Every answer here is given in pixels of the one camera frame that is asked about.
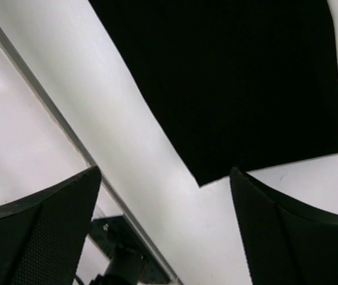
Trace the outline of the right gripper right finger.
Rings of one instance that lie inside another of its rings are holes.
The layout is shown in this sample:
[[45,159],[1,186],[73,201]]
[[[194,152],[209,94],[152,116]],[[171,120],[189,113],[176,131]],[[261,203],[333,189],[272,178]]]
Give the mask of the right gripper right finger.
[[338,214],[237,168],[229,179],[253,284],[338,284]]

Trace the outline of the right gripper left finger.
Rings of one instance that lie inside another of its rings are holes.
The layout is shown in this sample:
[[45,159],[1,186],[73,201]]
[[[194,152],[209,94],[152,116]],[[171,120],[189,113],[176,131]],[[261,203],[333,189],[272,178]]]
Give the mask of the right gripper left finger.
[[95,166],[0,205],[0,284],[72,284],[101,180]]

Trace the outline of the black skirt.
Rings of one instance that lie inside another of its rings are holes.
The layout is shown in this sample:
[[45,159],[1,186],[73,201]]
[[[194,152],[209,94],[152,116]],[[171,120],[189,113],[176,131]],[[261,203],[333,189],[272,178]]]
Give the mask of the black skirt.
[[91,6],[198,185],[338,153],[327,1]]

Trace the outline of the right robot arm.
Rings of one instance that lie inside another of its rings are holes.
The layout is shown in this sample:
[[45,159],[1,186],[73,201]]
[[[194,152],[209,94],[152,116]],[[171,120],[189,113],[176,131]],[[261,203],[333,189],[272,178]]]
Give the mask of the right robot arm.
[[[0,205],[0,284],[71,284],[90,236],[110,263],[93,284],[168,284],[122,216],[92,219],[100,170]],[[338,214],[232,169],[230,188],[253,284],[338,284]]]

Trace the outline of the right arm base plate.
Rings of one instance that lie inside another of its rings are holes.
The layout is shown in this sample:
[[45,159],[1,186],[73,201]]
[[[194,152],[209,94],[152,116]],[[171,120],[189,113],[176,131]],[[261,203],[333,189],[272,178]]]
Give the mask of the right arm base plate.
[[124,216],[94,219],[91,240],[109,259],[104,274],[91,284],[170,284],[171,280]]

